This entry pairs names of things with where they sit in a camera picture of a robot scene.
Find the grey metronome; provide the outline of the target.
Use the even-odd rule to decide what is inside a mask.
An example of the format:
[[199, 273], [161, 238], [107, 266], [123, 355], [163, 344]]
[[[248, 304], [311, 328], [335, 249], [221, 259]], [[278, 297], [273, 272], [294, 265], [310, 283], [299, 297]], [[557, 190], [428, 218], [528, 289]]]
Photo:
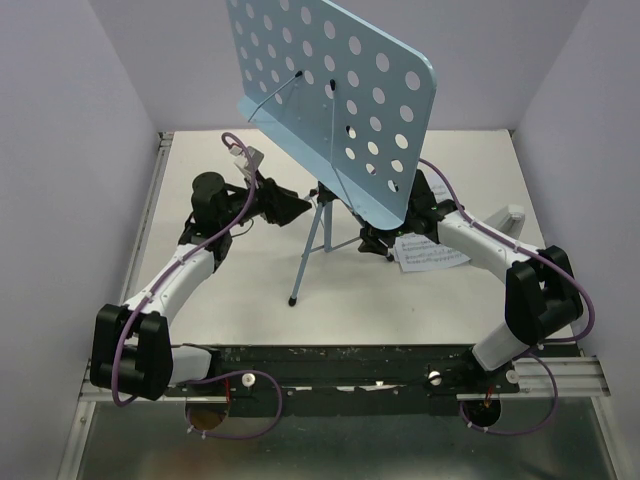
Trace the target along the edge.
[[485, 223], [511, 238], [519, 239], [525, 221], [524, 208], [517, 204], [508, 204], [488, 217]]

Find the sheet music page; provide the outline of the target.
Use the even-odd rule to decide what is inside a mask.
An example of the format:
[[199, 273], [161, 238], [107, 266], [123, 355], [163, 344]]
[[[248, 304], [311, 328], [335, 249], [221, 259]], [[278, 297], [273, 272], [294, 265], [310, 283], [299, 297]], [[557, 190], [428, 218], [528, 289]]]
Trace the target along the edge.
[[403, 273], [444, 270], [470, 261], [461, 252], [416, 234], [399, 237], [395, 241], [393, 255]]
[[434, 182], [431, 184], [431, 191], [438, 202], [451, 198], [448, 188], [443, 183]]

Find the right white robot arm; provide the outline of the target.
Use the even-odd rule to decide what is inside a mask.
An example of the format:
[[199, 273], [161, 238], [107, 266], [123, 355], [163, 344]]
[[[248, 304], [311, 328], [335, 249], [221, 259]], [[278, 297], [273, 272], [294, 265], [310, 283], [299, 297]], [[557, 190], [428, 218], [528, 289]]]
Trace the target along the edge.
[[496, 370], [582, 316], [584, 307], [564, 250], [522, 244], [467, 214], [454, 198], [437, 201], [421, 172], [416, 174], [408, 210], [399, 227], [383, 230], [361, 222], [358, 250], [385, 255], [403, 234], [418, 234], [466, 255], [505, 287], [504, 322], [469, 353], [460, 379], [480, 392]]

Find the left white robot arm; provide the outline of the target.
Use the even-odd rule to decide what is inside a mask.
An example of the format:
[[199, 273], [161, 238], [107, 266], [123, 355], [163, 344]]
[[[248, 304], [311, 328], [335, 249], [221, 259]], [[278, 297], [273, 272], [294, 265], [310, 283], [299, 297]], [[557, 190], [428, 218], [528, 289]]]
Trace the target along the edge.
[[168, 264], [138, 294], [121, 305], [107, 304], [96, 317], [90, 383], [115, 399], [156, 400], [171, 385], [188, 383], [201, 395], [222, 380], [205, 347], [172, 345], [169, 326], [195, 290], [224, 262], [231, 230], [255, 217], [283, 227], [310, 210], [310, 201], [258, 176], [239, 187], [215, 172], [192, 183], [192, 213]]

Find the light blue music stand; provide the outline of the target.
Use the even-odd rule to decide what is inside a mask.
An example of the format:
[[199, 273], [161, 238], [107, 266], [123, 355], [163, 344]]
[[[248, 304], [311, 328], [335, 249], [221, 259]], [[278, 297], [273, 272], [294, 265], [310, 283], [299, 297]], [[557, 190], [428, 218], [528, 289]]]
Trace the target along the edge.
[[404, 222], [437, 90], [427, 56], [331, 1], [231, 1], [246, 120], [351, 210]]

